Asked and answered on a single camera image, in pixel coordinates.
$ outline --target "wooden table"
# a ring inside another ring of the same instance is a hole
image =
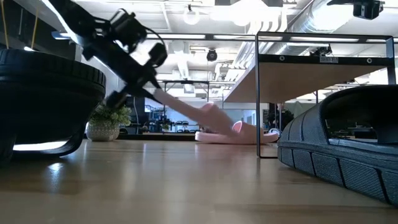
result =
[[[264,154],[276,155],[267,146]],[[398,210],[259,160],[255,146],[85,141],[74,154],[0,170],[13,224],[396,223]]]

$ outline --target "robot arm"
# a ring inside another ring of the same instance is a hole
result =
[[[107,21],[92,16],[71,0],[43,0],[43,3],[57,15],[71,39],[83,48],[86,60],[96,57],[126,83],[120,93],[114,91],[109,96],[108,106],[121,106],[127,94],[156,101],[143,86],[151,82],[160,88],[155,67],[164,63],[167,52],[164,44],[155,44],[145,65],[130,56],[146,40],[147,30],[153,32],[140,24],[134,13],[120,9]]]

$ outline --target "wire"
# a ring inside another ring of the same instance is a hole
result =
[[[2,14],[2,23],[4,26],[4,37],[6,39],[6,47],[7,49],[9,49],[9,45],[8,45],[8,35],[7,35],[7,25],[6,25],[6,15],[4,14],[4,0],[0,0],[1,1],[1,14]]]
[[[33,28],[33,36],[32,36],[32,45],[30,48],[33,50],[33,47],[35,45],[35,38],[36,38],[36,28],[37,28],[37,15],[39,14],[39,9],[36,9],[36,19],[35,19],[35,26]]]
[[[161,36],[160,36],[158,33],[156,33],[154,30],[152,30],[151,28],[148,28],[148,27],[146,27],[146,26],[143,26],[143,27],[144,27],[146,30],[148,30],[149,32],[155,34],[155,35],[159,38],[159,40],[162,42],[163,46],[165,46],[165,48],[166,48],[166,44],[164,43],[164,40],[161,38]]]
[[[136,134],[138,134],[139,120],[138,120],[138,114],[137,114],[137,108],[136,108],[136,97],[135,96],[132,99],[132,104],[134,105],[134,112],[136,112],[136,118],[137,118],[137,131],[136,131]]]
[[[124,12],[124,13],[127,14],[127,15],[129,14],[125,9],[120,8],[120,9],[118,9],[118,11],[112,16],[112,18],[111,18],[109,21],[114,20],[114,18],[116,18],[116,17],[119,15],[119,12]]]
[[[156,33],[154,30],[152,30],[151,28],[148,28],[148,27],[146,27],[146,26],[144,26],[144,28],[145,28],[146,30],[148,30],[149,32],[155,34],[155,35],[160,39],[160,41],[162,41],[162,44],[163,44],[164,46],[166,46],[166,44],[164,43],[164,40],[160,37],[160,35],[159,35],[158,33]]]

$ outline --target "camera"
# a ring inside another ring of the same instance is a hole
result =
[[[207,53],[207,61],[209,62],[214,62],[217,60],[217,52],[215,49],[210,49],[209,52]]]
[[[377,0],[332,0],[328,2],[328,6],[332,5],[354,5],[353,15],[361,19],[375,19],[383,11],[382,1]]]

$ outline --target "potted plant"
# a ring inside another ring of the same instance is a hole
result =
[[[162,124],[162,129],[163,129],[163,132],[170,132],[169,124]]]
[[[130,125],[131,109],[123,106],[111,109],[100,103],[91,115],[87,127],[87,138],[92,141],[113,141],[119,136],[120,125]]]

